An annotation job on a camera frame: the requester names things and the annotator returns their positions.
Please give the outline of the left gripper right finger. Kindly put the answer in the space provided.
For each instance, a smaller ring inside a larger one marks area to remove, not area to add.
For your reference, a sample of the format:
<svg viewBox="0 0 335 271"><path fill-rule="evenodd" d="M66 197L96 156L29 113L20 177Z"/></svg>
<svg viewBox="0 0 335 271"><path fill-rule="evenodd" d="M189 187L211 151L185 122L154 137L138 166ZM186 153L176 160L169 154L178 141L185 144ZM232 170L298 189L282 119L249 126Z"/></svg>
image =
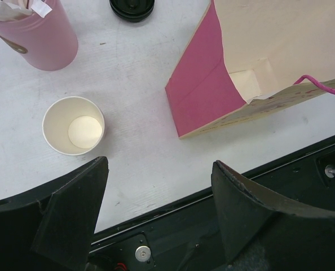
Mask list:
<svg viewBox="0 0 335 271"><path fill-rule="evenodd" d="M335 270L335 211L285 197L221 161L211 188L233 270Z"/></svg>

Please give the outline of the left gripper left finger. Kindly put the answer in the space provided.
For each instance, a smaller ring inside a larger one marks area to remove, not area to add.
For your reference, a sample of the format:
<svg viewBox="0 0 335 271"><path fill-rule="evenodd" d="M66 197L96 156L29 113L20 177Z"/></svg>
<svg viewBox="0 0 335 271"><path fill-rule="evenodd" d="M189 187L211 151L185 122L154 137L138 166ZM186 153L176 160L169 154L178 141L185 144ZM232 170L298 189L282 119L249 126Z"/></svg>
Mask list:
<svg viewBox="0 0 335 271"><path fill-rule="evenodd" d="M85 270L108 173L100 156L0 200L0 270Z"/></svg>

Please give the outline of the pink and cream paper bag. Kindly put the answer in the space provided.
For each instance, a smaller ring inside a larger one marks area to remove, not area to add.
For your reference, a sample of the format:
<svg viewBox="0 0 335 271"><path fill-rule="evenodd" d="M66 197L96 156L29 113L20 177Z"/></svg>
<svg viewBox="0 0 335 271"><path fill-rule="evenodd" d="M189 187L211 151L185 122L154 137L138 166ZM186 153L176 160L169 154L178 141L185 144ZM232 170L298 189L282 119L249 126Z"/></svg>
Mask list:
<svg viewBox="0 0 335 271"><path fill-rule="evenodd" d="M211 1L165 90L179 138L335 95L335 1Z"/></svg>

